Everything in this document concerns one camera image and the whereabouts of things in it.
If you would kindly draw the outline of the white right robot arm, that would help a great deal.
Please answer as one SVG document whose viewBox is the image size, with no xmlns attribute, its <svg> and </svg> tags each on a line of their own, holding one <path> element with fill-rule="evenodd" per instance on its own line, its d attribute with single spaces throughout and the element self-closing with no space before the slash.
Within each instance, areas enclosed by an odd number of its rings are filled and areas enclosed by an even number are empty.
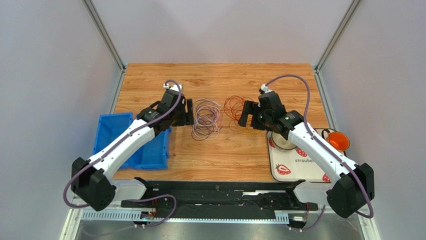
<svg viewBox="0 0 426 240">
<path fill-rule="evenodd" d="M 328 176 L 330 183 L 298 180 L 287 192 L 301 203 L 329 206 L 338 216 L 348 218 L 367 206 L 372 218 L 375 197 L 374 170 L 367 163 L 358 164 L 322 138 L 296 110 L 287 111 L 274 91 L 262 92 L 258 101 L 246 100 L 238 124 L 281 135 L 304 151 Z"/>
</svg>

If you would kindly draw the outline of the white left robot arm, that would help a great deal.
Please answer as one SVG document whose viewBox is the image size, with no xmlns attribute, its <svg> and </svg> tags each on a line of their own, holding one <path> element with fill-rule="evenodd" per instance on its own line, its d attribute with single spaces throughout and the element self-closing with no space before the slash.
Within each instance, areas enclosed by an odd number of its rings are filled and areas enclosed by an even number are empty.
<svg viewBox="0 0 426 240">
<path fill-rule="evenodd" d="M 192 100 L 186 99 L 183 86 L 165 83 L 160 101 L 143 109 L 115 140 L 89 159 L 78 157 L 71 166 L 71 179 L 63 191 L 71 208 L 90 207 L 99 212 L 117 201 L 140 200 L 147 184 L 139 179 L 116 183 L 113 176 L 137 150 L 169 127 L 194 123 Z"/>
</svg>

